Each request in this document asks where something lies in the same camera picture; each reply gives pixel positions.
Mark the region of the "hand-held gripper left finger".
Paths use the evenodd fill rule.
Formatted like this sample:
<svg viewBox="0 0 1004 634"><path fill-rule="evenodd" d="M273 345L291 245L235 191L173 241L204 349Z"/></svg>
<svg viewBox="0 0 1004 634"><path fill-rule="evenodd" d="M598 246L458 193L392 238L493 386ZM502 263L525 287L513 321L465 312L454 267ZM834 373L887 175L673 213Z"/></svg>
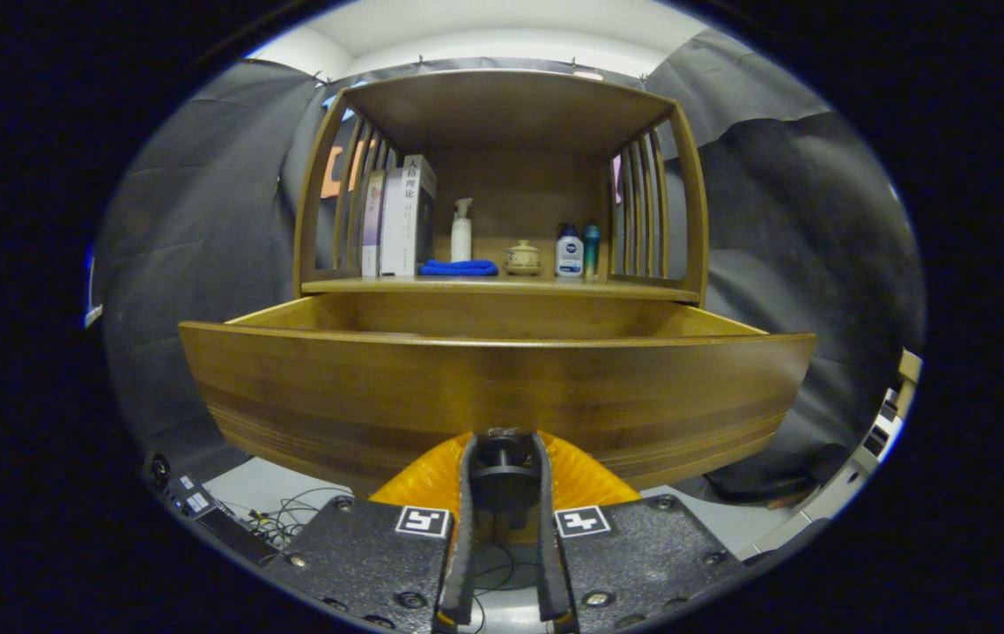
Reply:
<svg viewBox="0 0 1004 634"><path fill-rule="evenodd" d="M463 434L368 497L331 498L269 560L269 580L362 633L458 631L473 607L477 448Z"/></svg>

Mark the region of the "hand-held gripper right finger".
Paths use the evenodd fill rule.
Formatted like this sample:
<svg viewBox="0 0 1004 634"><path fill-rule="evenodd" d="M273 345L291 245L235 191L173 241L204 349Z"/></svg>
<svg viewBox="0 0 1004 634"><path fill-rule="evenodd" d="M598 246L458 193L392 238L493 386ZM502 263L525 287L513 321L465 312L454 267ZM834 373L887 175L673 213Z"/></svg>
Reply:
<svg viewBox="0 0 1004 634"><path fill-rule="evenodd" d="M531 443L535 587L551 633L651 633L744 581L740 559L675 495L557 508L550 450L541 433Z"/></svg>

